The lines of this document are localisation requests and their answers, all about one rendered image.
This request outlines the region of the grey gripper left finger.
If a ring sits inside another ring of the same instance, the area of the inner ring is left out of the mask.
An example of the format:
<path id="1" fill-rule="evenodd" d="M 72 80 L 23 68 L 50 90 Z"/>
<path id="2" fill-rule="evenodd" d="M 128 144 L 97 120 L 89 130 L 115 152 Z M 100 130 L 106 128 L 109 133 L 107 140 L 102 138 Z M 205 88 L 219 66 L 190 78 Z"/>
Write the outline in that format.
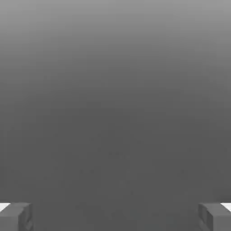
<path id="1" fill-rule="evenodd" d="M 0 231 L 34 231 L 33 204 L 4 203 L 0 209 Z"/>

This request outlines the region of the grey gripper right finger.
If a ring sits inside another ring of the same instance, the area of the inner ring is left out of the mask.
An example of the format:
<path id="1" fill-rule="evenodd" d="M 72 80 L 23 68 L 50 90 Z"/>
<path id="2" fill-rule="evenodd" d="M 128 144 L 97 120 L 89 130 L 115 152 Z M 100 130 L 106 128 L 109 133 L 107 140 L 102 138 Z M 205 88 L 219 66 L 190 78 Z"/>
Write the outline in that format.
<path id="1" fill-rule="evenodd" d="M 199 203 L 201 231 L 231 231 L 231 203 Z"/>

